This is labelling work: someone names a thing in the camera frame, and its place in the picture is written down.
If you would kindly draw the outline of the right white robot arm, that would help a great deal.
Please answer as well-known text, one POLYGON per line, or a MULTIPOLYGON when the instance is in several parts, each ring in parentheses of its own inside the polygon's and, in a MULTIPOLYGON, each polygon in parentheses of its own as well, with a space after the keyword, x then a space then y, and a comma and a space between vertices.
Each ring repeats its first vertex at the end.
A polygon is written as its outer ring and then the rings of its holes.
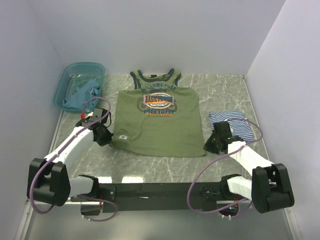
POLYGON ((212 134, 204 145, 208 152, 224 153, 238 162, 251 176, 223 176, 219 193, 230 200, 235 195, 251 200, 259 213, 292 207, 295 198, 288 170, 282 163, 273 163, 250 148, 241 137, 232 135, 227 121, 215 122, 212 134))

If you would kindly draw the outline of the aluminium extrusion frame rail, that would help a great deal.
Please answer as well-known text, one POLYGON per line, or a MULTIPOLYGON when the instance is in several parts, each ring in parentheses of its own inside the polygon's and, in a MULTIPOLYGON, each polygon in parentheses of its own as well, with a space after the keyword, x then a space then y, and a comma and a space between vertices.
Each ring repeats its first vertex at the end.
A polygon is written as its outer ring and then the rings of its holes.
MULTIPOLYGON (((63 125, 63 123, 68 118, 72 119, 75 116, 76 115, 74 113, 67 113, 65 111, 62 111, 60 113, 48 153, 51 153, 54 150, 54 147, 56 146, 56 142, 58 140, 58 133, 60 132, 60 129, 61 129, 61 126, 63 125)), ((17 232, 15 234, 14 240, 24 240, 25 239, 25 237, 27 235, 28 228, 29 228, 29 224, 30 224, 30 221, 31 221, 31 218, 33 215, 33 211, 34 210, 31 206, 31 204, 29 203, 29 200, 27 200, 25 203, 24 211, 23 211, 22 217, 20 219, 20 223, 19 223, 17 232)))

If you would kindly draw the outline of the blue tank top in basket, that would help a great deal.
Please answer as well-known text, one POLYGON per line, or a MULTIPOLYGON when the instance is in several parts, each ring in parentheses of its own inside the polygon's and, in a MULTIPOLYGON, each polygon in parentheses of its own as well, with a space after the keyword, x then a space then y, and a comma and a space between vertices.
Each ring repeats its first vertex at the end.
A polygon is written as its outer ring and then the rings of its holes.
POLYGON ((85 104, 92 98, 100 96, 101 86, 96 79, 89 80, 83 87, 77 88, 76 93, 62 102, 64 109, 82 111, 85 104))

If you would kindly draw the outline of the teal plastic laundry basket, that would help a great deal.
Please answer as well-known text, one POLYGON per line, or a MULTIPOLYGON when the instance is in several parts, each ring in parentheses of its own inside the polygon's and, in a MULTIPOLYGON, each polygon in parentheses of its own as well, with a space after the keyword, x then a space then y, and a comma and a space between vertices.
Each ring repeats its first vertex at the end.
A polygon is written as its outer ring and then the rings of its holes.
POLYGON ((83 87, 89 80, 95 79, 100 84, 100 96, 103 90, 105 77, 105 67, 96 62, 76 62, 68 65, 59 81, 53 103, 56 108, 72 113, 86 113, 93 111, 98 103, 98 97, 90 99, 83 107, 82 111, 75 111, 63 108, 63 100, 69 99, 77 91, 77 88, 83 87))

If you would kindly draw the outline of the blue white striped tank top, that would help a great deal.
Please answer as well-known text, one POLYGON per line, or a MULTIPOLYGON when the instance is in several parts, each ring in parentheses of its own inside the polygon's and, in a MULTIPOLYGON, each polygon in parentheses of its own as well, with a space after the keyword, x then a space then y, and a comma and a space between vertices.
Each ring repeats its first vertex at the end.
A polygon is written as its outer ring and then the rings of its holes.
MULTIPOLYGON (((243 119, 244 115, 241 110, 231 110, 222 112, 209 112, 208 120, 211 129, 214 130, 214 123, 225 122, 229 119, 243 119)), ((232 120, 229 121, 229 126, 232 132, 232 136, 238 136, 245 142, 253 141, 254 134, 249 126, 249 123, 244 120, 232 120)))

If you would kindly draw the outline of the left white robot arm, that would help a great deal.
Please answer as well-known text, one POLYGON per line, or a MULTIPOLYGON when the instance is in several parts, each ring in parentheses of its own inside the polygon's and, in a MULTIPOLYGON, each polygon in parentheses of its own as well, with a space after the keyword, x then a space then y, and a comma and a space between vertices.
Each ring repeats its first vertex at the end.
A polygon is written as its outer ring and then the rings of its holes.
POLYGON ((105 125, 111 113, 96 108, 91 115, 82 117, 71 134, 53 152, 44 158, 34 158, 28 170, 27 198, 52 206, 63 206, 75 196, 83 195, 88 201, 101 197, 97 177, 79 175, 70 177, 69 171, 80 153, 91 143, 103 147, 111 143, 113 134, 105 125))

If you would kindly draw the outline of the olive green tank top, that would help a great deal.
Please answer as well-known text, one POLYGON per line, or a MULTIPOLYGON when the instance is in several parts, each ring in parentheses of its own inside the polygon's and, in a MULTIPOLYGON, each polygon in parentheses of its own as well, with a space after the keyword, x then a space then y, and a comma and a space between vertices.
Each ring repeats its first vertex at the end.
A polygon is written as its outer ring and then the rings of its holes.
POLYGON ((204 156, 198 94, 178 85, 181 72, 130 75, 134 89, 118 92, 111 146, 155 157, 204 156))

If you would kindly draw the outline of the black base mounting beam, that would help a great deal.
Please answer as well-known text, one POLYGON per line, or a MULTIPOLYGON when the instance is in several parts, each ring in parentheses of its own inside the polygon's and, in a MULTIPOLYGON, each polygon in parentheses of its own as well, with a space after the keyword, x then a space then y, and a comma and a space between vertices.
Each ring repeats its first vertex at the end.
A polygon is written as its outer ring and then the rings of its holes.
MULTIPOLYGON (((91 193, 77 194, 73 202, 110 201, 119 211, 187 210, 187 194, 190 183, 101 183, 91 193)), ((194 209, 212 211, 218 202, 233 202, 243 197, 227 192, 219 182, 197 182, 190 194, 194 209)))

